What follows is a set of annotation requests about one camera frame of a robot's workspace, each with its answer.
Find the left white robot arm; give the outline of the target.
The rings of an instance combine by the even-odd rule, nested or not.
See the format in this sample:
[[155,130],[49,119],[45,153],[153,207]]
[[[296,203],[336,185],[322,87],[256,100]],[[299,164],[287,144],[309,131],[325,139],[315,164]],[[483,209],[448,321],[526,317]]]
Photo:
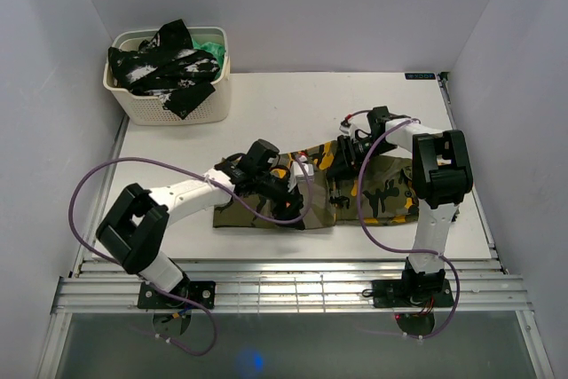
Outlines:
[[312,164],[298,154],[291,165],[281,165],[279,154],[276,146],[259,139],[245,154],[228,156],[203,174],[191,172],[185,181],[151,189],[126,186],[99,225],[97,240],[126,273],[153,287],[168,307],[179,307],[189,298],[190,280],[161,249],[170,225],[256,194],[271,204],[265,221],[304,227],[313,191],[301,193],[299,185],[312,184]]

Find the yellow camouflage trousers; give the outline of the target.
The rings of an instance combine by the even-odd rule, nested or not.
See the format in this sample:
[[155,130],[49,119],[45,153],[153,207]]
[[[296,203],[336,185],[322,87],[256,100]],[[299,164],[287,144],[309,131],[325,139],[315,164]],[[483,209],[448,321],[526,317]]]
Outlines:
[[[313,199],[304,217],[304,230],[329,228],[335,225],[356,225],[355,205],[359,194],[357,175],[351,179],[328,179],[327,169],[334,160],[336,140],[305,148],[302,154],[314,166]],[[289,172],[298,152],[282,153],[274,172]],[[367,164],[361,185],[361,209],[368,225],[400,225],[413,223],[419,216],[419,199],[412,184],[412,161],[404,157],[375,155]],[[257,193],[242,195],[250,208],[270,217],[270,202]],[[231,199],[214,209],[214,228],[240,227],[273,229],[277,225],[252,214],[242,204]]]

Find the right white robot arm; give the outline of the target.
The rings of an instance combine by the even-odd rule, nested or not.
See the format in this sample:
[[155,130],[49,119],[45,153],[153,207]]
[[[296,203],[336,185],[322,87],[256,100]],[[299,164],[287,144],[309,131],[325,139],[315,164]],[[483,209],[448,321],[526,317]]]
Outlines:
[[460,130],[435,130],[388,107],[365,112],[368,131],[352,125],[352,115],[341,122],[342,136],[328,175],[355,178],[357,219],[365,234],[370,231],[363,214],[363,188],[367,165],[375,154],[403,148],[412,155],[412,188],[418,199],[418,221],[411,249],[403,250],[405,267],[397,280],[375,280],[371,297],[378,307],[457,304],[459,292],[451,290],[445,269],[449,228],[464,196],[473,187],[473,175],[464,134]]

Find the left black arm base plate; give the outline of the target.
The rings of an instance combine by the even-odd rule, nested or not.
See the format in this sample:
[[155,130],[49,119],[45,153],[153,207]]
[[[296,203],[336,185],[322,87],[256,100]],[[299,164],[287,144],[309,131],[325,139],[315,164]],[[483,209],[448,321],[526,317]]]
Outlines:
[[[190,299],[207,309],[213,309],[216,283],[210,280],[183,280],[171,290],[171,293],[184,299]],[[181,310],[186,307],[186,303],[164,296],[143,282],[138,292],[137,307],[147,310]]]

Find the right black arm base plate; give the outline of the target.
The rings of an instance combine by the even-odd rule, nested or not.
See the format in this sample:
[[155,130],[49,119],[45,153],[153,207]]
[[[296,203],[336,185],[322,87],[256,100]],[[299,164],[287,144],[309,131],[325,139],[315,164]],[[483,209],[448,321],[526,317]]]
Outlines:
[[448,280],[440,288],[406,289],[402,280],[372,280],[362,296],[373,300],[374,308],[451,308],[454,296]]

